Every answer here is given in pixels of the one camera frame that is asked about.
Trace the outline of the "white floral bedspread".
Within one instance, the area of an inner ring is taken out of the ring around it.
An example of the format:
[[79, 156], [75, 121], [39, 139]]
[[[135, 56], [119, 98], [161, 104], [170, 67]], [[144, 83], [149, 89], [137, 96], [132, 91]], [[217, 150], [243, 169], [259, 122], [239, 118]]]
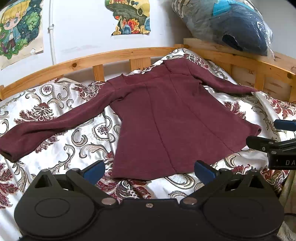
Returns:
[[[101, 82], [82, 84], [73, 78], [60, 78], [24, 90], [1, 102], [1, 134], [20, 123], [53, 120], [91, 100]], [[272, 97], [267, 91], [235, 96], [207, 88], [229, 111], [261, 127], [260, 136], [276, 141], [295, 138], [295, 133], [280, 131], [273, 121], [294, 120], [295, 103]], [[175, 198], [181, 200], [202, 187], [194, 173], [177, 174], [151, 181], [112, 179], [121, 120], [110, 108], [89, 121], [44, 140], [32, 153], [12, 163], [1, 158], [1, 240], [21, 236], [14, 221], [15, 207], [35, 176], [48, 169], [65, 174], [72, 168], [83, 169], [95, 161], [105, 163], [105, 174], [97, 186], [118, 201], [124, 198]]]

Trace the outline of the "maroon long-sleeve top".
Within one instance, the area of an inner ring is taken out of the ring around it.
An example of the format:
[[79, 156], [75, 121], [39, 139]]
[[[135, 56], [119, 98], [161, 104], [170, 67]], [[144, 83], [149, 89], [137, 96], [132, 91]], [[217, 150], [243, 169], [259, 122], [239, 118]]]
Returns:
[[154, 180], [214, 164], [246, 145], [261, 127], [232, 113], [208, 91], [248, 94], [186, 58], [165, 60], [144, 74], [121, 75], [88, 102], [47, 121], [20, 123], [1, 137], [1, 154], [15, 162], [45, 139], [95, 118], [110, 106], [121, 119], [112, 177]]

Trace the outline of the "blond cartoon boy poster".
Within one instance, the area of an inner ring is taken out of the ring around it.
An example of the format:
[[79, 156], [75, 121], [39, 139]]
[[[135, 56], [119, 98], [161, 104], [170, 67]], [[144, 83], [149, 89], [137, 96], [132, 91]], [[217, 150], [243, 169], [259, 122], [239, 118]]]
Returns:
[[15, 1], [1, 10], [1, 70], [44, 50], [43, 2]]

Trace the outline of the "white wall pipe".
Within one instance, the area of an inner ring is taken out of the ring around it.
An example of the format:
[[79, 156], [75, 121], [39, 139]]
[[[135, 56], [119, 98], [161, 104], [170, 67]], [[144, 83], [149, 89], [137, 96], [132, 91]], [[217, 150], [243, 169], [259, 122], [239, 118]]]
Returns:
[[53, 1], [52, 0], [49, 0], [48, 33], [50, 38], [50, 51], [51, 51], [52, 65], [55, 65], [57, 62], [56, 62], [55, 45], [54, 45], [54, 23], [53, 23]]

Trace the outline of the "plastic-wrapped blue bedding bag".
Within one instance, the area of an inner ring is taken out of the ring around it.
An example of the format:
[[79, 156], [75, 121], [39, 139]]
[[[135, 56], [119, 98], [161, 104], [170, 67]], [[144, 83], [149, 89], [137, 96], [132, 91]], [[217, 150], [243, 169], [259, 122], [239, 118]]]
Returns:
[[241, 52], [272, 56], [273, 32], [252, 1], [172, 1], [192, 36]]

